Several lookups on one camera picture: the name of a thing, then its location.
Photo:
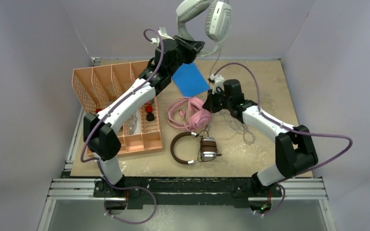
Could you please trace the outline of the grey over-ear headphones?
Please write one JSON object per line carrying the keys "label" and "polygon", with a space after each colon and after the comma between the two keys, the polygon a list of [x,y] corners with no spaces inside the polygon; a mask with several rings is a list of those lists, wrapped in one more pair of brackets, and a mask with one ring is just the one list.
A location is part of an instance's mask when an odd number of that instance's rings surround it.
{"label": "grey over-ear headphones", "polygon": [[[205,34],[215,42],[215,47],[213,50],[201,49],[197,52],[198,57],[208,57],[221,53],[223,42],[231,27],[232,8],[222,0],[214,0],[212,2],[208,0],[184,0],[176,9],[178,36],[189,41],[194,41],[194,38],[188,32],[186,23],[205,10],[208,10]],[[188,101],[188,122],[178,123],[169,119],[168,122],[171,126],[179,130],[194,131],[208,125],[211,118],[210,113],[202,108],[195,112],[191,108],[191,101],[194,100],[195,98],[193,97],[184,97],[180,100],[180,103]]]}

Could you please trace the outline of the pink wired headphones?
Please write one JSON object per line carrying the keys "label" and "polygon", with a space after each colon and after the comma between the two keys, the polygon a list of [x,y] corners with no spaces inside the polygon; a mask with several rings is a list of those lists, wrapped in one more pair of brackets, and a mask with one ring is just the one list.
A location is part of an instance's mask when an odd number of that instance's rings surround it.
{"label": "pink wired headphones", "polygon": [[180,97],[167,107],[168,123],[175,129],[194,131],[204,128],[211,113],[203,108],[203,100],[197,97]]}

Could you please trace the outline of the brown on-ear headphones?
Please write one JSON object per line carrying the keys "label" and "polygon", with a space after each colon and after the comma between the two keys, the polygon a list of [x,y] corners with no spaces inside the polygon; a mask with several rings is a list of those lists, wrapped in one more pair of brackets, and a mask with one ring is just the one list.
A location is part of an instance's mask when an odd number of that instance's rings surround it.
{"label": "brown on-ear headphones", "polygon": [[[203,162],[210,162],[214,160],[216,157],[221,156],[222,154],[219,153],[217,142],[215,138],[209,136],[209,125],[205,127],[204,130],[202,130],[199,133],[193,132],[193,131],[186,131],[186,132],[181,132],[177,134],[171,141],[170,144],[170,153],[174,160],[182,165],[192,165],[195,164],[197,161],[200,163]],[[176,154],[175,154],[175,145],[176,143],[184,137],[193,137],[193,138],[200,138],[199,140],[199,151],[197,155],[196,160],[189,160],[185,161],[180,159]]]}

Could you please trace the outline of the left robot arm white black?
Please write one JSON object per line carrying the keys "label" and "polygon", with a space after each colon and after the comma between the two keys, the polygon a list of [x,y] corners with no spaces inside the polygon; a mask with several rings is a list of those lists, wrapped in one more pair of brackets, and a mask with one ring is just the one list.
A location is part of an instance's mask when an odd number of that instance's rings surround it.
{"label": "left robot arm white black", "polygon": [[194,62],[204,48],[204,41],[174,36],[161,39],[146,68],[117,100],[97,114],[87,113],[83,120],[84,149],[94,152],[101,177],[107,182],[106,191],[113,197],[124,192],[120,181],[123,173],[117,154],[121,142],[117,133],[121,126],[146,102],[160,94],[172,81],[183,64]]}

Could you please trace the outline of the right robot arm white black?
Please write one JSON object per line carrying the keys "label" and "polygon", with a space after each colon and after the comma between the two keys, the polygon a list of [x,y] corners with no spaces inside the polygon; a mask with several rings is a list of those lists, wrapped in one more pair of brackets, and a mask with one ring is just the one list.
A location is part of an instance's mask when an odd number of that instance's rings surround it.
{"label": "right robot arm white black", "polygon": [[258,103],[245,99],[237,79],[225,80],[220,75],[212,75],[208,81],[213,88],[208,90],[204,109],[211,113],[228,110],[233,118],[256,128],[275,144],[275,163],[252,176],[251,189],[255,195],[264,195],[270,185],[300,175],[318,163],[306,126],[295,127],[266,115]]}

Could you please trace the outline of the blue notebook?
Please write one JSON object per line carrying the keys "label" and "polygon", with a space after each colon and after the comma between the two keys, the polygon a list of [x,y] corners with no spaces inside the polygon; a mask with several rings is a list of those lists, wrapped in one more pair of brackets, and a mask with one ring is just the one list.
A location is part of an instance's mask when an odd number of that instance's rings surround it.
{"label": "blue notebook", "polygon": [[182,64],[172,80],[180,93],[185,97],[194,97],[209,89],[209,85],[194,63]]}

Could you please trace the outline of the red black stamp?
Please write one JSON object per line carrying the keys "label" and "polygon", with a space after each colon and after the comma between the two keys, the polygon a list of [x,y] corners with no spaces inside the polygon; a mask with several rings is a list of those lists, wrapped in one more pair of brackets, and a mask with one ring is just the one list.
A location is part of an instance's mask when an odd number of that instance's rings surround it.
{"label": "red black stamp", "polygon": [[154,121],[155,120],[155,115],[153,114],[153,107],[151,105],[147,105],[145,107],[145,112],[146,112],[146,120],[147,121]]}

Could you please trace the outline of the clear ruler pack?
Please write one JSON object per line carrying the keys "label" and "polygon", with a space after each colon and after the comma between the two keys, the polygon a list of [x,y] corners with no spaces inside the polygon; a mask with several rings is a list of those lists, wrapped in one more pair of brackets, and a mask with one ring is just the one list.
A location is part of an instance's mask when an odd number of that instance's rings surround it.
{"label": "clear ruler pack", "polygon": [[140,125],[140,112],[137,111],[133,115],[129,117],[127,120],[127,135],[138,135],[141,131],[141,125]]}

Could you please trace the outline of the peach plastic desk organizer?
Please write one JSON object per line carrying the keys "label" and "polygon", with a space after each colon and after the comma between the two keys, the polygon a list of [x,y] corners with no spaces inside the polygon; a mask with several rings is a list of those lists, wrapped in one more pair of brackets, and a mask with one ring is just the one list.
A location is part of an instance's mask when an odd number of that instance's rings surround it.
{"label": "peach plastic desk organizer", "polygon": [[[72,86],[84,111],[98,113],[110,106],[132,86],[147,63],[137,61],[74,69]],[[146,120],[147,105],[153,107],[154,121]],[[126,120],[117,133],[121,142],[119,155],[150,153],[163,149],[157,99],[150,100],[137,111],[140,112],[140,134],[127,135]]]}

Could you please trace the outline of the black base frame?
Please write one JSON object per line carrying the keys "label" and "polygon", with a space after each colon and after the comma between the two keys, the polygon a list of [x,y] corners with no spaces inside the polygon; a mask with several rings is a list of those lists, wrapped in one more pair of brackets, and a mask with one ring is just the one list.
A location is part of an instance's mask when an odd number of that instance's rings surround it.
{"label": "black base frame", "polygon": [[53,179],[48,199],[101,200],[128,209],[145,205],[229,205],[235,208],[265,210],[287,200],[327,199],[322,179],[295,178],[254,189],[247,177],[126,177],[121,190],[111,188],[103,180]]}

